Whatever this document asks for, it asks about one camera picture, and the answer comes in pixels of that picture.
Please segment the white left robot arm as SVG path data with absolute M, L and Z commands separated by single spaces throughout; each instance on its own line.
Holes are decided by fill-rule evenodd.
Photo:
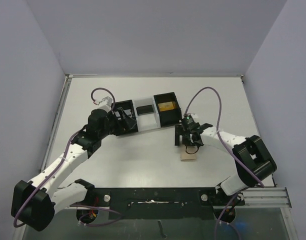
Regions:
M 105 137 L 117 136 L 137 126 L 136 118 L 121 107 L 117 112 L 115 115 L 109 107 L 93 110 L 87 124 L 70 137 L 62 155 L 28 182 L 21 180 L 15 185 L 11 206 L 15 228 L 28 225 L 40 232 L 61 210 L 78 202 L 85 206 L 93 203 L 94 186 L 82 179 L 64 189 L 58 187 L 101 147 Z

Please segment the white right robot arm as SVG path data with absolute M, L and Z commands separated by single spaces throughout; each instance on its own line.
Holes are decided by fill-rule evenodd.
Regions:
M 233 157 L 236 173 L 217 185 L 216 200 L 223 205 L 234 198 L 234 194 L 253 187 L 264 187 L 263 180 L 277 170 L 277 165 L 258 135 L 238 136 L 221 131 L 209 123 L 200 124 L 190 114 L 175 125 L 174 145 L 185 147 L 214 147 Z

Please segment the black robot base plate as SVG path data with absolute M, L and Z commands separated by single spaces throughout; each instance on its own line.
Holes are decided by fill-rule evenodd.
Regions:
M 225 210 L 223 216 L 233 219 L 245 200 L 242 193 L 227 196 L 214 187 L 96 187 L 76 204 L 77 219 L 91 223 L 102 213 L 109 220 L 212 220 Z

